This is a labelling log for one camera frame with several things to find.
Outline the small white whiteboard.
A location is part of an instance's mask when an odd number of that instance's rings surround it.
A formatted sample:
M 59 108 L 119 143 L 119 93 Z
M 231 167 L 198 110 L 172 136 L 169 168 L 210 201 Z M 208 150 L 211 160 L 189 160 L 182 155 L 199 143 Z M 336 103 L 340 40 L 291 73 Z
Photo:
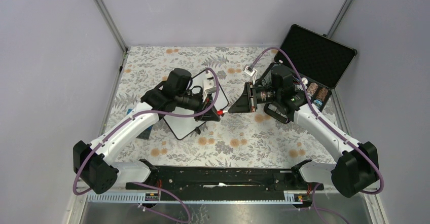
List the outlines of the small white whiteboard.
M 224 110 L 227 108 L 229 101 L 222 87 L 219 87 L 219 90 L 212 94 L 204 94 L 202 84 L 205 79 L 214 80 L 213 74 L 210 71 L 203 70 L 197 75 L 192 77 L 191 86 L 189 89 L 192 90 L 193 93 L 202 93 L 203 99 L 210 98 L 213 100 L 210 106 L 215 106 L 216 109 Z M 183 140 L 190 134 L 196 132 L 200 134 L 200 127 L 203 126 L 207 122 L 195 121 L 194 117 L 202 115 L 206 113 L 209 108 L 199 112 L 194 113 L 192 110 L 187 110 L 184 108 L 176 107 L 173 111 L 174 114 L 178 115 L 186 115 L 186 118 L 181 117 L 173 117 L 173 116 L 165 116 L 163 118 L 164 122 L 167 124 L 168 128 L 172 131 L 176 139 Z

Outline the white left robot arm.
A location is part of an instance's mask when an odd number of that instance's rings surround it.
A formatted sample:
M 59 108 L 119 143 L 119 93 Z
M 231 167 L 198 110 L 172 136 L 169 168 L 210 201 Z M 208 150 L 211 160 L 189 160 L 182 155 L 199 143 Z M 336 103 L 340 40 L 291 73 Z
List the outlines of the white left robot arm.
M 138 182 L 145 189 L 157 184 L 156 173 L 143 162 L 118 162 L 118 155 L 145 130 L 165 120 L 176 135 L 188 135 L 206 121 L 220 120 L 216 109 L 220 84 L 211 68 L 193 77 L 182 68 L 172 70 L 167 80 L 148 90 L 135 108 L 113 128 L 90 143 L 77 142 L 73 147 L 73 183 L 75 195 L 78 181 L 82 180 L 89 191 L 102 194 L 110 188 Z

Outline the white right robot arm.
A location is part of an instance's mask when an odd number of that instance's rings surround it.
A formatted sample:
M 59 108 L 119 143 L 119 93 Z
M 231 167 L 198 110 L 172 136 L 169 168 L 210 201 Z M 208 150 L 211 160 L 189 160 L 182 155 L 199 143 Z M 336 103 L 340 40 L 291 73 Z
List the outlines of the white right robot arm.
M 331 123 L 314 104 L 308 104 L 307 93 L 295 89 L 298 81 L 283 65 L 270 69 L 269 86 L 244 84 L 241 96 L 228 113 L 253 113 L 258 104 L 273 105 L 280 111 L 266 110 L 271 117 L 286 123 L 295 122 L 318 140 L 335 160 L 334 164 L 303 161 L 292 167 L 291 183 L 302 190 L 310 183 L 331 185 L 350 198 L 380 180 L 378 153 L 371 142 L 360 143 Z

